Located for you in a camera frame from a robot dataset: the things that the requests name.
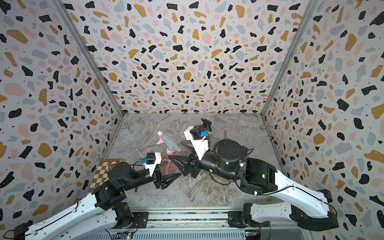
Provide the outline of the pink spray bottle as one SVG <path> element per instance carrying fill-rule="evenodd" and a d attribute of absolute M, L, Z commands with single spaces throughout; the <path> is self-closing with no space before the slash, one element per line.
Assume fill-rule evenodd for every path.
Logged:
<path fill-rule="evenodd" d="M 170 160 L 167 152 L 162 154 L 162 161 L 159 166 L 159 172 L 161 174 L 161 180 L 163 181 L 170 178 L 170 176 L 173 177 L 175 175 L 182 175 L 177 165 Z"/>

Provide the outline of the pink spray nozzle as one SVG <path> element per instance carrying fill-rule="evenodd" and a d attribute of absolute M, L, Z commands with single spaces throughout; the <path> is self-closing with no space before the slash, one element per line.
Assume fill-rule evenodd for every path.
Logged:
<path fill-rule="evenodd" d="M 163 133 L 162 131 L 157 132 L 159 136 L 159 141 L 157 142 L 157 145 L 165 144 L 167 146 L 167 154 L 168 155 L 177 155 L 182 151 L 180 146 L 174 139 L 167 135 L 166 133 Z"/>

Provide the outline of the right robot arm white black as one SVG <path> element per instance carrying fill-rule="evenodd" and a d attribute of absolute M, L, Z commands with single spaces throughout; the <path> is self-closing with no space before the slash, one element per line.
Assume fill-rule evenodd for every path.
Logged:
<path fill-rule="evenodd" d="M 240 214 L 229 214 L 231 227 L 258 227 L 270 221 L 293 222 L 314 232 L 339 227 L 330 191 L 313 191 L 296 183 L 273 165 L 250 158 L 251 150 L 245 146 L 223 139 L 204 153 L 195 146 L 190 149 L 189 156 L 170 156 L 183 175 L 195 178 L 200 171 L 206 171 L 235 183 L 243 193 L 281 200 L 278 204 L 245 203 Z"/>

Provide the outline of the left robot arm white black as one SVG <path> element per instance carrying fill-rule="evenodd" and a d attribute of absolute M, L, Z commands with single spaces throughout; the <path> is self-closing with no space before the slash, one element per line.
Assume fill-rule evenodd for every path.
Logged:
<path fill-rule="evenodd" d="M 166 189 L 180 173 L 163 176 L 159 167 L 153 171 L 135 171 L 128 163 L 118 163 L 108 170 L 108 179 L 71 207 L 37 224 L 22 223 L 13 230 L 14 240 L 77 240 L 100 230 L 114 227 L 138 228 L 128 204 L 126 192 L 153 183 Z"/>

